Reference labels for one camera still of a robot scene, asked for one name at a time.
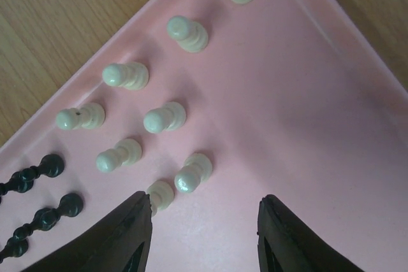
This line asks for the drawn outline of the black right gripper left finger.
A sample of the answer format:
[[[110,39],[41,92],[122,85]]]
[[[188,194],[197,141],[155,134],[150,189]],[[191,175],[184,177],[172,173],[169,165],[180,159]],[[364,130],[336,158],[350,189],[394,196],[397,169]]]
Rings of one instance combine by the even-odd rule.
[[[150,197],[138,191],[79,237],[25,271],[144,272],[151,237]]]

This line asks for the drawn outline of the pink plastic tray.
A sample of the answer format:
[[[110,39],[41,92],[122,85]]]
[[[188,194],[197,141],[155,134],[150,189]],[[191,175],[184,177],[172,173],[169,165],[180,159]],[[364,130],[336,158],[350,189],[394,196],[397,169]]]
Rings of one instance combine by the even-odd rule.
[[[207,30],[202,51],[169,37],[177,15]],[[129,62],[147,67],[144,88],[103,81],[105,67]],[[147,132],[144,116],[171,101],[186,109],[184,125]],[[85,103],[105,109],[102,126],[57,127],[61,110]],[[142,158],[98,170],[96,157],[126,138]],[[150,0],[1,148],[1,180],[51,152],[64,156],[63,174],[4,197],[1,242],[69,192],[85,208],[35,232],[2,271],[23,270],[132,193],[172,180],[195,152],[214,171],[153,218],[148,271],[257,271],[267,194],[362,270],[407,270],[407,92],[335,0]]]

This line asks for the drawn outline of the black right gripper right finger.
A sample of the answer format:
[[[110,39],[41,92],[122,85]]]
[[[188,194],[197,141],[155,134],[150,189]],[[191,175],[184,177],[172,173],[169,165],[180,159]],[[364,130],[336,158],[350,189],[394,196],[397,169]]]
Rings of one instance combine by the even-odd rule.
[[[259,204],[257,235],[261,271],[361,271],[275,195]]]

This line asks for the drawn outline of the black chess piece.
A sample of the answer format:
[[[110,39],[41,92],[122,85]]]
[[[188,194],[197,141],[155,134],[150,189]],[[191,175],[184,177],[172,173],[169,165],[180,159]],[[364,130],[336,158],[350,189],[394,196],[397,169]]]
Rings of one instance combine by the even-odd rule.
[[[10,257],[22,257],[29,248],[28,237],[35,231],[49,231],[62,217],[76,217],[83,208],[82,197],[72,192],[62,196],[58,207],[38,210],[30,223],[23,224],[14,230],[13,236],[1,250],[1,263]]]
[[[41,176],[55,178],[65,168],[63,156],[59,154],[45,155],[37,166],[30,166],[14,172],[6,183],[1,183],[1,199],[9,192],[25,193],[32,189],[34,181]]]

